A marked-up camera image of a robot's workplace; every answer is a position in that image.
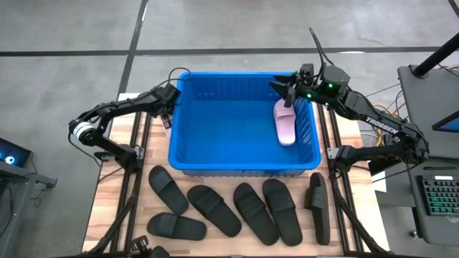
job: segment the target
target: blue plastic basket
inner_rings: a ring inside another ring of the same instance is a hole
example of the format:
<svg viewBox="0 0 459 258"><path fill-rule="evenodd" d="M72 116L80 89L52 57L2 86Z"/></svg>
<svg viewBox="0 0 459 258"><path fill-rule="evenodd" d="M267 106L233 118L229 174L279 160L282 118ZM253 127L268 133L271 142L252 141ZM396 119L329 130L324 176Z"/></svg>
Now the blue plastic basket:
<svg viewBox="0 0 459 258"><path fill-rule="evenodd" d="M299 176L321 162L312 105L295 103L296 142L279 144L273 75L193 72L180 76L169 163L188 176Z"/></svg>

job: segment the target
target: blue basket rim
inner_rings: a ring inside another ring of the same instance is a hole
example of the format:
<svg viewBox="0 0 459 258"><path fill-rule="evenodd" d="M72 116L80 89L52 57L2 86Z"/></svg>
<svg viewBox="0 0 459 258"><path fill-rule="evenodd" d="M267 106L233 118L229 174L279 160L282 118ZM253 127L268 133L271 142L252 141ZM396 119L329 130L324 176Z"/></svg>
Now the blue basket rim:
<svg viewBox="0 0 459 258"><path fill-rule="evenodd" d="M290 75L293 71L192 71L191 75ZM179 80L177 82L177 89L182 91L184 83L186 80L183 80L186 76L189 76L189 72L183 72L180 74ZM181 102L181 96L177 100L178 103ZM308 101L309 108L309 119L311 125L316 124L316 119L314 116L313 106L310 101ZM181 117L181 109L174 108L174 120ZM176 149L172 146L176 146L178 141L178 131L174 130L174 122L172 122L171 129L171 139L169 141L169 154L168 160L169 165L177 170L313 170L317 168L321 163L321 149L319 147L318 136L317 136L317 126L312 126L312 135L313 135L313 159L310 163L303 164L284 164L284 163L264 163L264 164L251 164L251 163L225 163L225 168L221 168L223 163L211 163L211 164L191 164L191 163L182 163L178 162L175 158Z"/></svg>

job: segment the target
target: monitor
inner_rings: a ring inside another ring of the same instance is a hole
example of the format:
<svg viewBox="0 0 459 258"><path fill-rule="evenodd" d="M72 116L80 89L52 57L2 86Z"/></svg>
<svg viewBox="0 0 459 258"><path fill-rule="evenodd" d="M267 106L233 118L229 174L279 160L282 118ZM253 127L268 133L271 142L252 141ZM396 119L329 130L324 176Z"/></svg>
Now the monitor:
<svg viewBox="0 0 459 258"><path fill-rule="evenodd" d="M0 161L23 168L31 151L0 138Z"/></svg>
<svg viewBox="0 0 459 258"><path fill-rule="evenodd" d="M432 125L432 130L459 133L459 110Z"/></svg>

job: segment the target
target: robotic arm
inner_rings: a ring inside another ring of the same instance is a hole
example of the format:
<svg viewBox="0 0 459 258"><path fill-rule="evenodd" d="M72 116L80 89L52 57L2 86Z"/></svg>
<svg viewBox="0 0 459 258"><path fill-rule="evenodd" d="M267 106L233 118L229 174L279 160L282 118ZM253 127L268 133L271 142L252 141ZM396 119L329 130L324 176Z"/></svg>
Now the robotic arm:
<svg viewBox="0 0 459 258"><path fill-rule="evenodd" d="M313 75L313 64L303 64L299 72L276 75L270 82L288 108L298 97L317 102L333 109L343 118L364 121L390 133L398 142L380 147L353 148L342 146L328 150L337 166L350 168L357 161L389 161L419 164L429 157L429 144L419 128L401 118L384 113L361 93L349 87L350 77L340 68L322 66L319 75Z"/></svg>
<svg viewBox="0 0 459 258"><path fill-rule="evenodd" d="M82 144L98 146L113 154L121 167L129 169L129 166L135 164L138 153L129 145L118 145L103 136L108 123L115 117L138 111L147 112L154 118L160 115L167 120L174 111L179 95L180 91L168 83L165 87L155 87L133 99L103 103L70 121L69 131Z"/></svg>

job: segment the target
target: black slipper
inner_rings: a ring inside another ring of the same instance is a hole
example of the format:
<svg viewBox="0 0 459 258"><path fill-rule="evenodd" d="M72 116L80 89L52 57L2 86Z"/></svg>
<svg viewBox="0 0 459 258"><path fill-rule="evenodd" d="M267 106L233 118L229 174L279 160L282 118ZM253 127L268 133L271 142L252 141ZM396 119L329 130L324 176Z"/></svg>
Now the black slipper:
<svg viewBox="0 0 459 258"><path fill-rule="evenodd" d="M316 240L320 245L330 244L330 219L325 179L320 173L313 173L306 191L304 207L311 210L316 229Z"/></svg>
<svg viewBox="0 0 459 258"><path fill-rule="evenodd" d="M223 198L208 186L194 186L186 194L199 213L213 223L223 234L235 237L241 231L241 221Z"/></svg>
<svg viewBox="0 0 459 258"><path fill-rule="evenodd" d="M175 214L183 214L188 209L188 201L180 191L169 172L162 166L155 166L148 175L148 182L158 197Z"/></svg>
<svg viewBox="0 0 459 258"><path fill-rule="evenodd" d="M303 235L287 186L276 179L266 180L263 195L284 243L289 247L301 244Z"/></svg>
<svg viewBox="0 0 459 258"><path fill-rule="evenodd" d="M265 203L250 184L241 183L235 190L233 200L237 211L263 244L270 246L279 240L278 228L266 211Z"/></svg>
<svg viewBox="0 0 459 258"><path fill-rule="evenodd" d="M162 246L156 246L151 251L150 258L171 258L171 255Z"/></svg>
<svg viewBox="0 0 459 258"><path fill-rule="evenodd" d="M154 236L199 241L206 237L206 224L170 213L160 213L150 219L146 231Z"/></svg>

